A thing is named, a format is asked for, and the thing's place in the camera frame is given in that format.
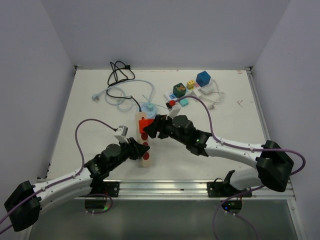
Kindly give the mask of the beige red power strip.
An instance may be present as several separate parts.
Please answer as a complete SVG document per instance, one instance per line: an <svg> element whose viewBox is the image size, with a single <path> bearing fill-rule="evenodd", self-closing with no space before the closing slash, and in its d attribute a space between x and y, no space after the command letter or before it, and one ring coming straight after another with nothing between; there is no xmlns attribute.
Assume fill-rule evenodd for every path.
<svg viewBox="0 0 320 240"><path fill-rule="evenodd" d="M135 114L136 139L139 144L149 146L149 136L144 128L152 123L152 119L147 118L147 113L139 111ZM151 155L148 150L139 160L141 167L147 168L151 166Z"/></svg>

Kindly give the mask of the red cube adapter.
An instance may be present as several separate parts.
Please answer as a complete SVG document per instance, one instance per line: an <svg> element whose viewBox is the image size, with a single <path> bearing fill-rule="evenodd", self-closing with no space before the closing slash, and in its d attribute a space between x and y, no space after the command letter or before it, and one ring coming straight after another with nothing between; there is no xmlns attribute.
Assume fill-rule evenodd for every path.
<svg viewBox="0 0 320 240"><path fill-rule="evenodd" d="M153 118L144 118L138 121L138 130L140 134L146 134L144 128L148 127L154 121Z"/></svg>

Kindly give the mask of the round light blue socket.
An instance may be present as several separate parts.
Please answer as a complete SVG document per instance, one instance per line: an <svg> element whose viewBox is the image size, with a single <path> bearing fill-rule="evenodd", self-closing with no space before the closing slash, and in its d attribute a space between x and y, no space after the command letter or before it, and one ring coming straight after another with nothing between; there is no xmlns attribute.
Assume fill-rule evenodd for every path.
<svg viewBox="0 0 320 240"><path fill-rule="evenodd" d="M146 102L140 102L139 103L141 111L146 113L146 117L148 119L154 119L155 116L158 114L158 108L156 107L155 104L153 104L150 101L146 101Z"/></svg>

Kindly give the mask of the mint green charger plug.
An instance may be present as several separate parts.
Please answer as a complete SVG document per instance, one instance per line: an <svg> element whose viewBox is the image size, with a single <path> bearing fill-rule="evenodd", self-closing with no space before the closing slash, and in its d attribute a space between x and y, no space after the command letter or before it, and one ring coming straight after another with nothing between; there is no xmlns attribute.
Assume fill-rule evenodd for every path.
<svg viewBox="0 0 320 240"><path fill-rule="evenodd" d="M156 110L155 105L151 102L146 102L145 107L146 107L147 112L149 112L149 113L154 112Z"/></svg>

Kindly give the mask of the white multicolour power strip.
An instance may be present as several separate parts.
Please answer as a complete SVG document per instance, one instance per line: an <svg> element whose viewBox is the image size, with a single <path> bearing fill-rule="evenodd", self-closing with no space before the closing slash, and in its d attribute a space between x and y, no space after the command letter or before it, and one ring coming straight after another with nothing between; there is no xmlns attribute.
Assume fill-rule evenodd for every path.
<svg viewBox="0 0 320 240"><path fill-rule="evenodd" d="M200 86L195 80L190 80L186 84L178 83L172 87L171 91L163 93L165 101L173 101L184 96L194 96L203 98L205 95L211 94L214 90L213 81L210 80L207 85Z"/></svg>

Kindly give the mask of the dark green cube adapter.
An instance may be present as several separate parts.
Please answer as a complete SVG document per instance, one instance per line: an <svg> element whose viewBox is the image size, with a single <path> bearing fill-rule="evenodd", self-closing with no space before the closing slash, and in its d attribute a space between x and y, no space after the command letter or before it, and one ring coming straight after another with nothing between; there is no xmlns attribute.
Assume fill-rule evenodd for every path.
<svg viewBox="0 0 320 240"><path fill-rule="evenodd" d="M183 97L186 94L186 91L187 91L187 88L182 83L178 83L174 85L172 90L174 96L177 99Z"/></svg>

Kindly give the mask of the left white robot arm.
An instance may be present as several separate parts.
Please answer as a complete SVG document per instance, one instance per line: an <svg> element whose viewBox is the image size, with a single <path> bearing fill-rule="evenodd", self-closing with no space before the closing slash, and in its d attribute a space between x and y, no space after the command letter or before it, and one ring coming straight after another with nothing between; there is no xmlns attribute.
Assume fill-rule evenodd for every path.
<svg viewBox="0 0 320 240"><path fill-rule="evenodd" d="M0 220L10 220L15 232L32 226L41 212L54 208L68 200L82 196L99 196L103 193L103 181L111 171L126 160L138 160L150 147L130 137L125 142L110 144L83 167L62 177L31 184L20 183L4 203L7 214Z"/></svg>

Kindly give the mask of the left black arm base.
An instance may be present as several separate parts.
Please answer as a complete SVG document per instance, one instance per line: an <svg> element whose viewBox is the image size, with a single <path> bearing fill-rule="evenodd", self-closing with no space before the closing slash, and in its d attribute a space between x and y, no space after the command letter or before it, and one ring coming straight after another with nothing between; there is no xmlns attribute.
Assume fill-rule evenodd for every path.
<svg viewBox="0 0 320 240"><path fill-rule="evenodd" d="M102 214L113 206L113 198L119 196L120 183L118 181L103 181L101 186L95 187L84 198L84 207L91 214Z"/></svg>

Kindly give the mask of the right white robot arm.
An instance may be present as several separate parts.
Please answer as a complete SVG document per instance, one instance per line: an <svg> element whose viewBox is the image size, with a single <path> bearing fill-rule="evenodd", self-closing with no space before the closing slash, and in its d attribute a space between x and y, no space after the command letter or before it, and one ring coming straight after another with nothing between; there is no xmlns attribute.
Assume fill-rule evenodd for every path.
<svg viewBox="0 0 320 240"><path fill-rule="evenodd" d="M142 120L139 130L153 139L172 138L196 156L219 157L249 166L244 170L231 170L225 177L222 189L231 197L260 185L284 192L294 166L293 160L273 141L264 144L226 142L196 129L185 115L171 118L158 114L152 120Z"/></svg>

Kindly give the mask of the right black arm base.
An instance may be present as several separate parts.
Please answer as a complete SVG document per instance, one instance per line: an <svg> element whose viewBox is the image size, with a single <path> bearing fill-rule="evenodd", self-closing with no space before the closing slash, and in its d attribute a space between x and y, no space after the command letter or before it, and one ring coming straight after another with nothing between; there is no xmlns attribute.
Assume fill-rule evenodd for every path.
<svg viewBox="0 0 320 240"><path fill-rule="evenodd" d="M220 177L214 181L206 183L207 194L209 198L228 198L236 194L242 193L241 196L230 199L222 204L221 208L229 213L238 214L243 206L242 198L252 197L252 193L246 193L246 189L237 190Z"/></svg>

